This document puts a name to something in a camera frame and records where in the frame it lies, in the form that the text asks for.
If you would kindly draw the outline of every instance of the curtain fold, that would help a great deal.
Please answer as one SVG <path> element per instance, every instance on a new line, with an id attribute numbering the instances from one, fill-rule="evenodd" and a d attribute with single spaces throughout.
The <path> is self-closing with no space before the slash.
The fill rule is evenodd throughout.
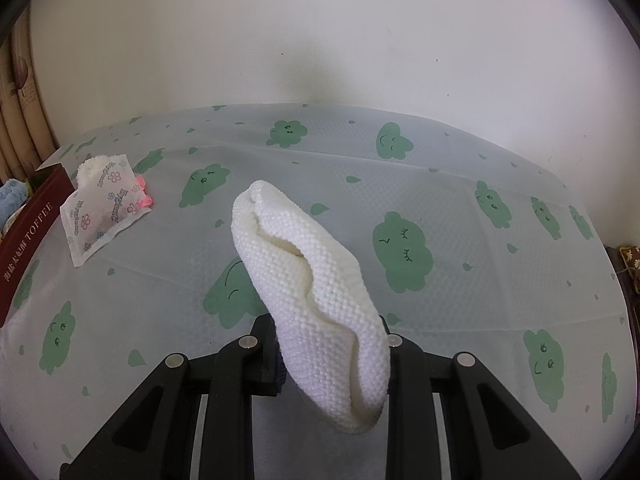
<path id="1" fill-rule="evenodd" d="M 25 180 L 55 150 L 33 71 L 28 7 L 0 46 L 0 182 Z"/>

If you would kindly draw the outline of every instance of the triangular cutout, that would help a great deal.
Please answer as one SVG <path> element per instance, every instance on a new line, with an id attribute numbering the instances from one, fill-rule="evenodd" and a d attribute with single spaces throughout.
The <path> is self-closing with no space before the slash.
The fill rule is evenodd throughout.
<path id="1" fill-rule="evenodd" d="M 116 446 L 127 447 L 138 452 L 146 450 L 162 393 L 162 386 L 156 386 L 140 402 L 129 418 L 113 434 L 113 443 Z"/>
<path id="2" fill-rule="evenodd" d="M 487 384 L 478 384 L 478 393 L 496 449 L 507 449 L 530 439 L 527 428 Z"/>

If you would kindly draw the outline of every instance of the towel fold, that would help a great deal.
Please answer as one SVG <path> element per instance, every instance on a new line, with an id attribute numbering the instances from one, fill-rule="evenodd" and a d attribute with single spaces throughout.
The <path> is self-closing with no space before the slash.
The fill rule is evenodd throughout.
<path id="1" fill-rule="evenodd" d="M 236 198 L 231 231 L 290 377 L 339 429 L 372 428 L 386 397 L 389 348 L 357 259 L 261 180 Z"/>

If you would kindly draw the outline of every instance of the pink flower print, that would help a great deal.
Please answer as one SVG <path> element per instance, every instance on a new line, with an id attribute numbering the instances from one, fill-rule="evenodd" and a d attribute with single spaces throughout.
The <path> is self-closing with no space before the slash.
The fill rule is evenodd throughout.
<path id="1" fill-rule="evenodd" d="M 130 203 L 129 207 L 127 207 L 127 211 L 137 215 L 138 211 L 140 211 L 140 202 L 136 202 L 135 204 Z"/>

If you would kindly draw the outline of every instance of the white packet with flower print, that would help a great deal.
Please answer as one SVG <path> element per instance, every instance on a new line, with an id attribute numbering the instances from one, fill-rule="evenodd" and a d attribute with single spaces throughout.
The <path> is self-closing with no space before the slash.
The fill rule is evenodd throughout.
<path id="1" fill-rule="evenodd" d="M 78 168 L 82 186 L 60 206 L 60 218 L 74 267 L 151 211 L 145 181 L 135 176 L 127 155 L 90 158 Z"/>

